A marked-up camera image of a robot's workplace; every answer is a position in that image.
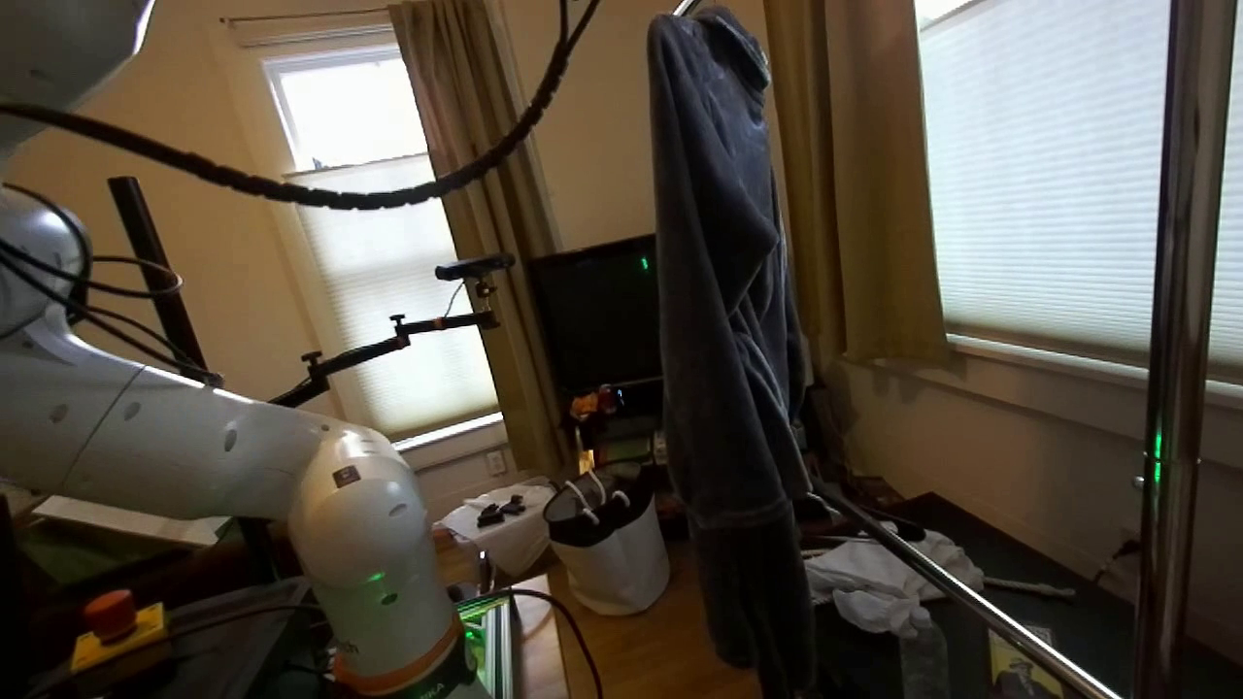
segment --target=dark gray jacket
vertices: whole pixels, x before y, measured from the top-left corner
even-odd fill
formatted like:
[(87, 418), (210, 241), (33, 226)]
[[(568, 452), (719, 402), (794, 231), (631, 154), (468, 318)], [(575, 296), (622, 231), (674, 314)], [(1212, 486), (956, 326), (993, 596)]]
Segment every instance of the dark gray jacket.
[(814, 692), (790, 428), (801, 334), (779, 230), (766, 55), (728, 11), (649, 30), (666, 428), (711, 635), (766, 695)]

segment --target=green light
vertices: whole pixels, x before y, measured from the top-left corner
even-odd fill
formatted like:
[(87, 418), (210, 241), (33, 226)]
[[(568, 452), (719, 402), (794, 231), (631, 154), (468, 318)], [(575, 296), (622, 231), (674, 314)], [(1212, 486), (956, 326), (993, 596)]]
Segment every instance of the green light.
[(1149, 479), (1154, 479), (1154, 489), (1163, 489), (1163, 480), (1167, 480), (1167, 435), (1163, 432), (1154, 435), (1149, 453), (1154, 453)]

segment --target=window sill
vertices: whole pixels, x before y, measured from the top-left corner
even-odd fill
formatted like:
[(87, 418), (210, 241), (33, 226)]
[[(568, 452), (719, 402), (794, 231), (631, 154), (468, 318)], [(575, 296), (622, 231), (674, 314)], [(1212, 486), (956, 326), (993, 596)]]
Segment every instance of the window sill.
[(464, 418), (464, 424), (450, 424), (450, 428), (438, 428), (438, 432), (395, 439), (394, 448), (419, 475), (419, 468), (438, 468), (438, 464), (468, 461), (468, 458), (477, 458), (477, 453), (491, 453), (491, 452), (507, 452), (509, 448), (509, 432), (507, 432), (500, 411), (491, 411), (491, 415)]
[[(1012, 341), (951, 334), (951, 370), (899, 370), (915, 379), (1034, 411), (1057, 424), (1141, 442), (1146, 432), (1146, 370), (1091, 360)], [(1243, 385), (1210, 379), (1201, 458), (1210, 464), (1243, 468)]]

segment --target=wooden floor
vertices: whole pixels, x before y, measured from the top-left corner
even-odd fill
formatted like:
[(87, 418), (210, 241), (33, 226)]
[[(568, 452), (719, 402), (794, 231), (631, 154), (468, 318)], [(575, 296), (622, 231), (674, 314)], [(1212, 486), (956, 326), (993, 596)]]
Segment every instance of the wooden floor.
[[(634, 616), (604, 616), (575, 602), (564, 571), (551, 571), (551, 590), (573, 607), (588, 647), (604, 672), (610, 699), (666, 699), (666, 695), (711, 695), (751, 699), (758, 695), (754, 672), (740, 672), (711, 651), (701, 580), (684, 547), (667, 547), (674, 580), (666, 596)], [(560, 647), (573, 699), (593, 699), (591, 672), (573, 628), (560, 622)]]

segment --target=white container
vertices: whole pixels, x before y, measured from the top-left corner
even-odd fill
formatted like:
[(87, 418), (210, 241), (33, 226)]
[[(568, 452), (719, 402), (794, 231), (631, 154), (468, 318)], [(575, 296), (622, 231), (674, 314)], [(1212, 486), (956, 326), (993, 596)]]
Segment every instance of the white container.
[[(477, 516), (499, 505), (507, 510), (514, 497), (520, 497), (520, 511), (507, 511), (500, 525), (483, 528)], [(507, 486), (491, 489), (483, 497), (468, 497), (454, 511), (442, 516), (442, 525), (483, 552), (491, 552), (491, 563), (507, 580), (525, 580), (540, 556), (549, 552), (549, 528), (545, 528), (545, 505), (551, 501), (549, 486)]]
[[(582, 489), (564, 489), (545, 516), (608, 516), (591, 505)], [(573, 595), (608, 616), (649, 609), (667, 585), (667, 552), (658, 525), (658, 497), (640, 516), (608, 525), (610, 530), (600, 545), (564, 545), (551, 536), (556, 558), (568, 565)]]

